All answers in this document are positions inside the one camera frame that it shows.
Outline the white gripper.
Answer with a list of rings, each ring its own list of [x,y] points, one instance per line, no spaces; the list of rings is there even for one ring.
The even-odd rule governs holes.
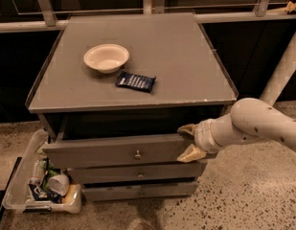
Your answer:
[[[186,150],[177,157],[179,162],[189,163],[204,158],[207,153],[214,154],[223,150],[213,137],[212,119],[200,122],[199,124],[187,124],[181,126],[177,132],[179,134],[189,134],[194,136],[195,145],[189,145]]]

